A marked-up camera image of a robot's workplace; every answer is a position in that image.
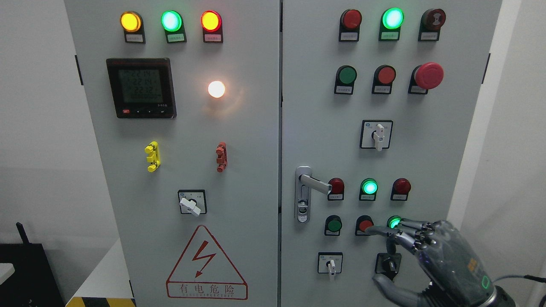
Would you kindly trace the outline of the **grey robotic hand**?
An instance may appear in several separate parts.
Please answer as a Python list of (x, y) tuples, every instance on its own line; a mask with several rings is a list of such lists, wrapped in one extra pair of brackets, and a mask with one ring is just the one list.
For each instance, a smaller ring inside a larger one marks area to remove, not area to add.
[(388, 277), (374, 275), (386, 299), (402, 307), (476, 307), (488, 299), (494, 283), (461, 233), (448, 221), (413, 221), (402, 218), (394, 228), (372, 226), (369, 235), (384, 235), (407, 249), (429, 276), (421, 293), (399, 288)]

